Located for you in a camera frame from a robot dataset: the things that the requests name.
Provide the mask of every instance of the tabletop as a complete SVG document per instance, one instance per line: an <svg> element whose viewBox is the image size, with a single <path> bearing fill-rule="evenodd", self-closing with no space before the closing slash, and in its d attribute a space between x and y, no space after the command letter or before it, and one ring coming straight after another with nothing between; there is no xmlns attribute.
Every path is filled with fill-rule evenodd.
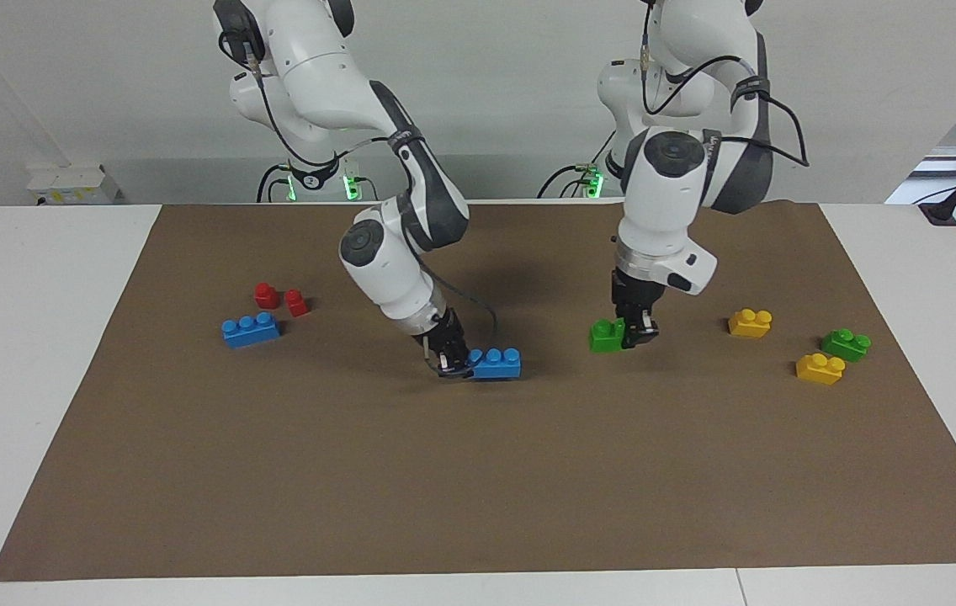
<svg viewBox="0 0 956 606"><path fill-rule="evenodd" d="M823 211L956 441L956 230L910 207ZM158 212L0 207L0 548ZM0 603L251 601L932 605L956 603L956 564L0 583Z"/></svg>

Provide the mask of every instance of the toy block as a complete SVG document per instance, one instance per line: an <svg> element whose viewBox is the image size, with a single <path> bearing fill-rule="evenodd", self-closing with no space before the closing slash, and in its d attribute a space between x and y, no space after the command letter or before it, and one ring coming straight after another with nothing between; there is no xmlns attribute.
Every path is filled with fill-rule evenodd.
<svg viewBox="0 0 956 606"><path fill-rule="evenodd" d="M287 303L287 310L293 318L310 313L310 308L305 305L305 299L302 299L302 293L294 288L284 293L283 300Z"/></svg>
<svg viewBox="0 0 956 606"><path fill-rule="evenodd" d="M474 365L474 380L505 380L519 379L522 371L522 361L519 349L508 348L501 353L500 349L490 349L482 356L481 349L470 352L470 363Z"/></svg>
<svg viewBox="0 0 956 606"><path fill-rule="evenodd" d="M866 334L852 335L852 331L843 327L826 335L821 340L821 350L837 356L847 362L858 362L871 348L871 340Z"/></svg>
<svg viewBox="0 0 956 606"><path fill-rule="evenodd" d="M279 307L279 292L268 283L262 282L254 288L254 302L258 303L262 310L275 310Z"/></svg>
<svg viewBox="0 0 956 606"><path fill-rule="evenodd" d="M773 316L770 311L739 310L729 318L729 334L736 337L762 338L770 332Z"/></svg>
<svg viewBox="0 0 956 606"><path fill-rule="evenodd" d="M239 322L225 321L220 327L228 348L245 348L247 345L273 341L279 337L279 325L273 314L262 311L258 317L243 316Z"/></svg>
<svg viewBox="0 0 956 606"><path fill-rule="evenodd" d="M608 354L624 349L624 319L616 322L597 321L590 327L590 352Z"/></svg>
<svg viewBox="0 0 956 606"><path fill-rule="evenodd" d="M837 383L844 376L844 369L844 360L827 358L823 353L810 353L796 362L796 376L823 385Z"/></svg>

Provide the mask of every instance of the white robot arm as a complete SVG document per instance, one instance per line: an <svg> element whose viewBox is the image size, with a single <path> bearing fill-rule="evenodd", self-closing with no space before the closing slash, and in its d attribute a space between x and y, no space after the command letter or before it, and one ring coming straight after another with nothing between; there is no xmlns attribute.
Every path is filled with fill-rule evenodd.
<svg viewBox="0 0 956 606"><path fill-rule="evenodd" d="M766 43L748 20L762 1L643 1L640 60L613 61L597 85L616 120L606 166L624 189L613 303L625 348L658 334L652 306L667 287L698 295L713 276L717 258L687 234L698 208L737 214L758 205L774 151L790 157L770 145L767 107L779 102L769 95ZM729 92L731 131L656 125L658 115L702 114L715 84ZM793 160L806 165L802 137L800 149L802 161Z"/></svg>
<svg viewBox="0 0 956 606"><path fill-rule="evenodd" d="M368 128L383 135L400 158L408 188L360 212L340 242L340 260L390 321L435 354L441 375L465 375L463 327L423 271L416 249L429 252L458 242L470 219L467 204L400 101L355 65L343 42L353 26L350 0L247 2L248 7L242 0L216 0L213 7L220 45L226 43L228 54L251 72L232 82L232 93L252 78L266 106L243 114L267 121L293 155L301 154L295 146L323 139L325 130ZM275 120L275 109L284 107L293 111L281 115L292 118ZM310 166L330 162L300 160Z"/></svg>

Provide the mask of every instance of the blue lego brick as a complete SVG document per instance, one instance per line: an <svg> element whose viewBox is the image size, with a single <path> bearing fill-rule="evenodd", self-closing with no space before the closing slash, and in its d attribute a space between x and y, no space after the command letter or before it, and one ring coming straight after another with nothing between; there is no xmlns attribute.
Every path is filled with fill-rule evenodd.
<svg viewBox="0 0 956 606"><path fill-rule="evenodd" d="M273 341L279 337L279 325L275 316L262 311L258 317L243 316L239 322L227 321L220 327L224 334L224 342L228 348L245 348L247 345Z"/></svg>
<svg viewBox="0 0 956 606"><path fill-rule="evenodd" d="M500 349L490 349L485 358L481 349L474 349L470 352L470 363L475 365L475 374L471 377L474 380L519 379L522 371L519 349L515 348L505 349L504 353Z"/></svg>

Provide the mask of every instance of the green block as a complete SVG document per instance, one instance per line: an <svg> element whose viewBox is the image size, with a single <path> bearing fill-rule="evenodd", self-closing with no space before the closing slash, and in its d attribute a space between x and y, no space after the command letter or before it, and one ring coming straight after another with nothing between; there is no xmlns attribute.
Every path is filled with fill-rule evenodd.
<svg viewBox="0 0 956 606"><path fill-rule="evenodd" d="M852 331L843 327L826 335L821 340L821 350L848 362L858 362L866 356L871 340L866 334L852 335Z"/></svg>
<svg viewBox="0 0 956 606"><path fill-rule="evenodd" d="M595 354L620 352L624 349L624 319L616 322L597 321L590 327L590 350Z"/></svg>

